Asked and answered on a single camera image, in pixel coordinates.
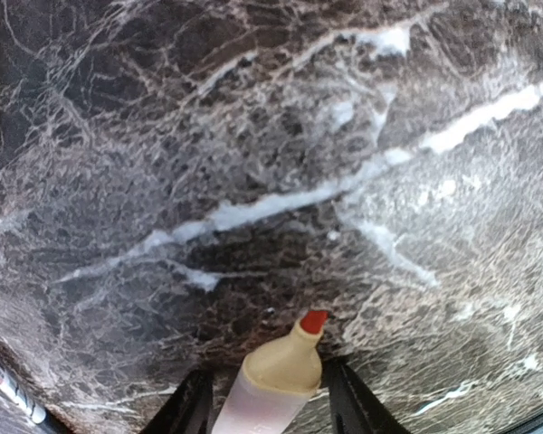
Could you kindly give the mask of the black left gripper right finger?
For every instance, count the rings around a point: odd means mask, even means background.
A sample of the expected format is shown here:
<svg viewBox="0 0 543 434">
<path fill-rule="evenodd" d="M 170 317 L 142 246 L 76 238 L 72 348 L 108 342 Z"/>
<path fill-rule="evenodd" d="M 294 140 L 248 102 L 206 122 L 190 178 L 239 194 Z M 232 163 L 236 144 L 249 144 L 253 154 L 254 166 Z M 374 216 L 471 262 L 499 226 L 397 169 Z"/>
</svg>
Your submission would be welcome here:
<svg viewBox="0 0 543 434">
<path fill-rule="evenodd" d="M 370 391 L 344 359 L 334 359 L 324 363 L 323 382 L 329 389 L 333 433 L 410 433 Z"/>
</svg>

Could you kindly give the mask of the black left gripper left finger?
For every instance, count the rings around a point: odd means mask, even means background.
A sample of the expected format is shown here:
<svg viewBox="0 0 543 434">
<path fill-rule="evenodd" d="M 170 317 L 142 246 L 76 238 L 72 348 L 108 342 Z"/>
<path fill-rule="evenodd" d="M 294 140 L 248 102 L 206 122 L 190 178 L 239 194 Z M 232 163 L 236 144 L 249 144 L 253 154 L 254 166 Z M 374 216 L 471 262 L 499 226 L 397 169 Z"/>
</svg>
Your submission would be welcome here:
<svg viewBox="0 0 543 434">
<path fill-rule="evenodd" d="M 214 375 L 193 370 L 140 434 L 207 434 L 212 429 Z"/>
</svg>

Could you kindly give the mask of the pink crayon shaped eraser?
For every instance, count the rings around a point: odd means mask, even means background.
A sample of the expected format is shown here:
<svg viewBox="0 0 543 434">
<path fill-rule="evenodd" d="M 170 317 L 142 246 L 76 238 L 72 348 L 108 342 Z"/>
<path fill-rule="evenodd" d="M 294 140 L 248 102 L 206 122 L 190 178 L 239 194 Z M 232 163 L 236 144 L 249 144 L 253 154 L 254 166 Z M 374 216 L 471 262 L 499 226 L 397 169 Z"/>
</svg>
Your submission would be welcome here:
<svg viewBox="0 0 543 434">
<path fill-rule="evenodd" d="M 317 346 L 328 317 L 325 310 L 310 310 L 287 335 L 247 354 L 212 432 L 284 432 L 319 389 Z"/>
</svg>

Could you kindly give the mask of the black marker pen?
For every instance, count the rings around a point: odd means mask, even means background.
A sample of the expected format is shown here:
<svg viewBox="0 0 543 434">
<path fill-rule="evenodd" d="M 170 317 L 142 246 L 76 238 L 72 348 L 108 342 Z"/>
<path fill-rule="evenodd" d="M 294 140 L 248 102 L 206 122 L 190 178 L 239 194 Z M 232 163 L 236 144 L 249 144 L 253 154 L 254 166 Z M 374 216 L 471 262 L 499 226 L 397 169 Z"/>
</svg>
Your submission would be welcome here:
<svg viewBox="0 0 543 434">
<path fill-rule="evenodd" d="M 46 421 L 47 412 L 0 364 L 0 391 L 34 424 Z"/>
</svg>

